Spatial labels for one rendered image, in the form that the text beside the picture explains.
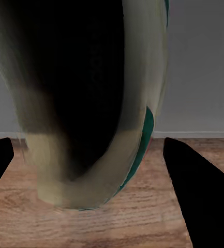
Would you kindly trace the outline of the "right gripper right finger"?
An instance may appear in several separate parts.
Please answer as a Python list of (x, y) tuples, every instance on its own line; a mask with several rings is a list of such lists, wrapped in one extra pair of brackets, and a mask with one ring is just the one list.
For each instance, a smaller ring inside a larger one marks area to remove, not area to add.
[(166, 137), (162, 157), (194, 248), (224, 248), (224, 172)]

